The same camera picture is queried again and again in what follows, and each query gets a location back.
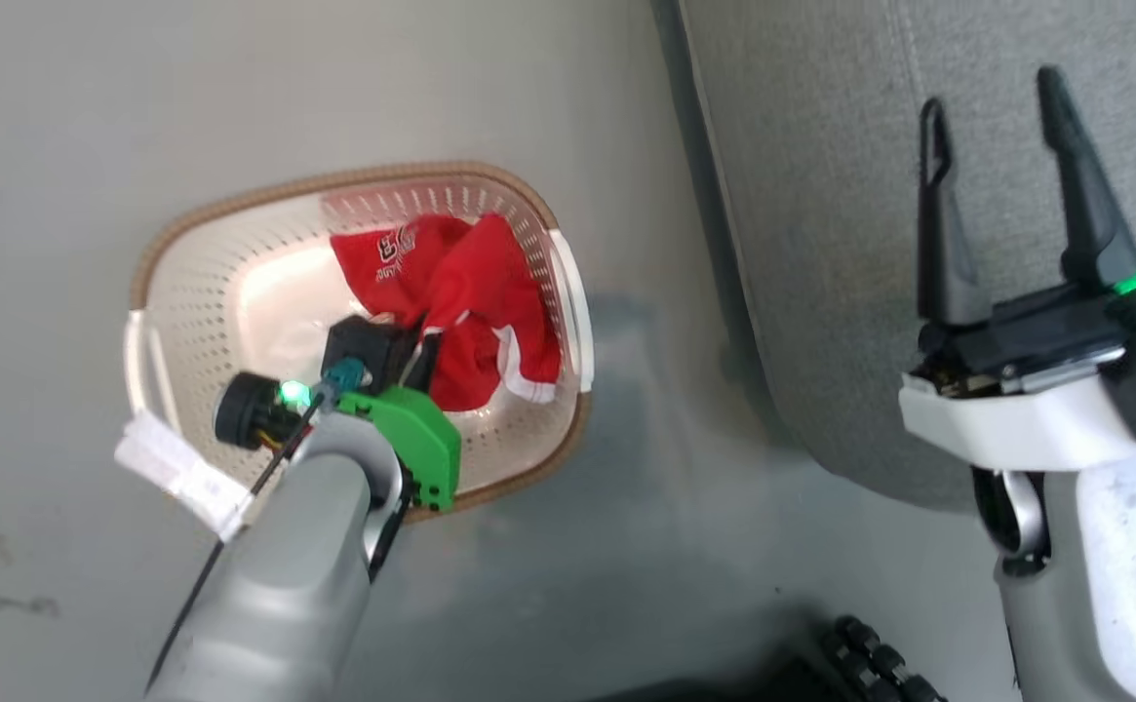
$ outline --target white tag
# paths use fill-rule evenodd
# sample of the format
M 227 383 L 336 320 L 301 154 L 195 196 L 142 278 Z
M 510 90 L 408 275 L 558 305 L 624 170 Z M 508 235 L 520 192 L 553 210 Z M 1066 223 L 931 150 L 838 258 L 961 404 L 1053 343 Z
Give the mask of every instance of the white tag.
M 204 461 L 193 445 L 159 417 L 140 410 L 126 425 L 117 462 L 178 499 L 222 541 L 229 541 L 251 505 L 251 493 Z

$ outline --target plastic basket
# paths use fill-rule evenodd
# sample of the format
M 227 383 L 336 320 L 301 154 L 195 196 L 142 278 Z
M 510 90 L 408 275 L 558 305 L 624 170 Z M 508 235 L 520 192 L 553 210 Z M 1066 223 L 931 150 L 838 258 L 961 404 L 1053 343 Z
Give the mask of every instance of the plastic basket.
M 562 356 L 550 403 L 527 402 L 500 385 L 484 408 L 449 415 L 465 437 L 456 508 L 546 476 L 570 453 L 588 415 L 588 308 L 554 215 L 526 183 L 484 164 L 307 178 L 176 219 L 148 246 L 134 275 L 125 340 L 131 409 L 161 415 L 215 466 L 250 485 L 269 457 L 212 436 L 222 388 L 240 369 L 315 382 L 327 328 L 366 314 L 341 275 L 329 235 L 384 231 L 429 212 L 508 218 L 541 283 Z

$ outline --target gray couch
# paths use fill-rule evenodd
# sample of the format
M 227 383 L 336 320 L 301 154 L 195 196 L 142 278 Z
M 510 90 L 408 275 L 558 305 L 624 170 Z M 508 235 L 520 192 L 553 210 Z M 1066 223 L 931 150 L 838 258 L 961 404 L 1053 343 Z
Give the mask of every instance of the gray couch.
M 902 431 L 916 360 L 917 124 L 945 99 L 996 299 L 1058 281 L 1063 222 L 1036 68 L 1059 64 L 1136 236 L 1136 3 L 783 0 L 684 6 L 768 386 L 818 461 L 917 505 L 968 471 Z

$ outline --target black wheel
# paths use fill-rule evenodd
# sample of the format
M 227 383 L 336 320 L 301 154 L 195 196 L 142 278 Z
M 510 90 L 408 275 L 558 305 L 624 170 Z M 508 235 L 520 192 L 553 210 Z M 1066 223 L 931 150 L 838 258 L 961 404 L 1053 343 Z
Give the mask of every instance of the black wheel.
M 247 371 L 239 373 L 217 402 L 217 413 L 211 419 L 212 434 L 222 444 L 254 451 L 260 448 L 256 435 L 257 417 L 268 417 L 277 402 L 281 383 Z

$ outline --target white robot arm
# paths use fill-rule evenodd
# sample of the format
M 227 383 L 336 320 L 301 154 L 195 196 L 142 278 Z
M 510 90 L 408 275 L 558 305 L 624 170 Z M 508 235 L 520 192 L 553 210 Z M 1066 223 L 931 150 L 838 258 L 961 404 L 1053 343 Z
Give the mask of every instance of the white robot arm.
M 1136 248 L 1053 67 L 1067 283 L 993 307 L 953 199 L 945 108 L 922 115 L 919 337 L 905 427 L 972 467 L 1028 702 L 1136 702 Z

